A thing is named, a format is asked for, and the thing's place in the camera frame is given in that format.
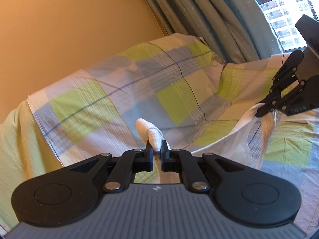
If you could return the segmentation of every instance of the curtain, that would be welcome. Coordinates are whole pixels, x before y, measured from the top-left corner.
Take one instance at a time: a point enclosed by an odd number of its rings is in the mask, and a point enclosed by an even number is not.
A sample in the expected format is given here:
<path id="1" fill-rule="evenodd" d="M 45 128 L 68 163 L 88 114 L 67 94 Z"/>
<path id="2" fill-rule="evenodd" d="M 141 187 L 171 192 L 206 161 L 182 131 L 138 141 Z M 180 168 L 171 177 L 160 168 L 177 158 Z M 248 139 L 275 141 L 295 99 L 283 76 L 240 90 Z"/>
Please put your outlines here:
<path id="1" fill-rule="evenodd" d="M 203 37 L 225 62 L 283 53 L 256 0 L 147 0 L 168 34 Z"/>

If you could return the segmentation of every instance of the white cloth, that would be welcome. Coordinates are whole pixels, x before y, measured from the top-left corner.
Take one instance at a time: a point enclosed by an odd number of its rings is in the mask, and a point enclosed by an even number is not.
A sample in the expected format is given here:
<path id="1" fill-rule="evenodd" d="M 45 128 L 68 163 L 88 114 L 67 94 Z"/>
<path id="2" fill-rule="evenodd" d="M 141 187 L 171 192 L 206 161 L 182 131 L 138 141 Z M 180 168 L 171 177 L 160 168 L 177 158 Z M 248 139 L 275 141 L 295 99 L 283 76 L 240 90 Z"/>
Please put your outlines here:
<path id="1" fill-rule="evenodd" d="M 238 121 L 232 131 L 218 141 L 205 146 L 199 150 L 193 151 L 194 156 L 201 156 L 203 153 L 214 153 L 230 160 L 236 161 L 246 166 L 260 168 L 262 157 L 266 151 L 269 138 L 275 128 L 275 112 L 270 112 L 261 118 L 262 126 L 262 146 L 258 154 L 259 160 L 256 166 L 252 166 L 251 151 L 247 144 L 247 138 L 250 129 L 258 118 L 255 117 L 257 110 L 264 103 L 258 103 L 251 107 Z M 136 121 L 136 129 L 142 141 L 146 144 L 150 141 L 154 151 L 160 151 L 161 142 L 164 140 L 162 132 L 152 123 L 138 119 Z M 155 166 L 159 172 L 160 183 L 176 183 L 179 182 L 178 174 L 163 173 L 160 171 L 160 161 L 155 160 Z"/>
<path id="2" fill-rule="evenodd" d="M 180 183 L 178 173 L 174 172 L 163 172 L 161 170 L 161 162 L 159 158 L 159 151 L 164 140 L 162 132 L 154 126 L 151 122 L 148 122 L 144 119 L 138 119 L 135 123 L 136 130 L 138 135 L 144 144 L 147 143 L 147 140 L 150 141 L 153 150 L 155 151 L 154 164 L 159 174 L 160 183 Z"/>

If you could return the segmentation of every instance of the orange wall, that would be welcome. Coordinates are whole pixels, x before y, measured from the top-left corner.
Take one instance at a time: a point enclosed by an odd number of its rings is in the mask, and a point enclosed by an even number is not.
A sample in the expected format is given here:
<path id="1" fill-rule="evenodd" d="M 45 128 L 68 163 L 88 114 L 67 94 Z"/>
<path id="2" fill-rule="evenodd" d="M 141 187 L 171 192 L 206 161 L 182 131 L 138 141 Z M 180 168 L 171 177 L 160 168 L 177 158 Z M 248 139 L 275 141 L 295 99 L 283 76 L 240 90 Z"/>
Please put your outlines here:
<path id="1" fill-rule="evenodd" d="M 161 36 L 145 0 L 0 0 L 0 123 L 29 94 Z"/>

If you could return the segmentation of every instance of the bedsheet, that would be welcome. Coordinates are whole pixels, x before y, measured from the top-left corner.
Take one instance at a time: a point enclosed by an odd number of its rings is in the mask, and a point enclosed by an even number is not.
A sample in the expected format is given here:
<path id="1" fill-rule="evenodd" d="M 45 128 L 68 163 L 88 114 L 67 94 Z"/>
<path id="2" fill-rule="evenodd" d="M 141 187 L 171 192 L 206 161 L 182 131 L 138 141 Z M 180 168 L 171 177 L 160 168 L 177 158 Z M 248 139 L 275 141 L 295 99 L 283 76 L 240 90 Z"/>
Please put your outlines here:
<path id="1" fill-rule="evenodd" d="M 194 151 L 228 134 L 267 95 L 287 57 L 225 66 L 202 40 L 174 34 L 78 71 L 31 95 L 28 103 L 42 139 L 63 165 L 143 147 L 135 129 L 138 118 L 160 128 L 172 147 Z M 295 222 L 310 232 L 318 225 L 317 111 L 291 117 L 276 112 L 276 117 L 261 170 L 300 189 L 303 201 Z M 260 122 L 248 140 L 257 158 Z M 155 178 L 156 172 L 141 174 L 138 181 Z"/>
<path id="2" fill-rule="evenodd" d="M 8 232 L 18 223 L 11 207 L 14 189 L 25 180 L 61 167 L 34 120 L 28 102 L 23 101 L 0 124 L 0 227 L 3 230 Z"/>

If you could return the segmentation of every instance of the balcony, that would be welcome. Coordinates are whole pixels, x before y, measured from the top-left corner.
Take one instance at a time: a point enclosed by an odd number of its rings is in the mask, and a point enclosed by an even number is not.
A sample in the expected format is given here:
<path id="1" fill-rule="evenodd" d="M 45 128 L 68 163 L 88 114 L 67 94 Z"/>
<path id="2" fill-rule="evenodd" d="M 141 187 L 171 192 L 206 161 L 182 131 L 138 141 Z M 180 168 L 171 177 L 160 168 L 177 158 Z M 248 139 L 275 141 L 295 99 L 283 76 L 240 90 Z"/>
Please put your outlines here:
<path id="1" fill-rule="evenodd" d="M 306 3 L 301 3 L 298 6 L 299 6 L 299 11 L 305 11 L 305 10 L 309 9 L 308 4 L 306 4 Z"/>
<path id="2" fill-rule="evenodd" d="M 280 41 L 283 47 L 291 47 L 293 46 L 293 41 L 291 39 Z"/>
<path id="3" fill-rule="evenodd" d="M 267 10 L 275 8 L 275 7 L 278 7 L 278 4 L 276 1 L 271 1 L 271 2 L 268 2 L 268 3 L 261 5 L 261 8 L 263 9 L 263 11 L 267 11 Z"/>
<path id="4" fill-rule="evenodd" d="M 283 37 L 289 37 L 290 33 L 284 34 L 284 35 L 278 35 L 278 38 L 283 38 Z"/>
<path id="5" fill-rule="evenodd" d="M 267 15 L 268 20 L 273 20 L 273 19 L 276 19 L 278 17 L 281 17 L 282 13 L 280 10 L 277 10 L 274 12 L 267 13 L 266 15 Z"/>
<path id="6" fill-rule="evenodd" d="M 272 27 L 274 29 L 282 28 L 282 27 L 285 27 L 285 26 L 287 26 L 287 23 L 284 20 L 280 20 L 280 21 L 276 21 L 276 22 L 272 23 Z"/>

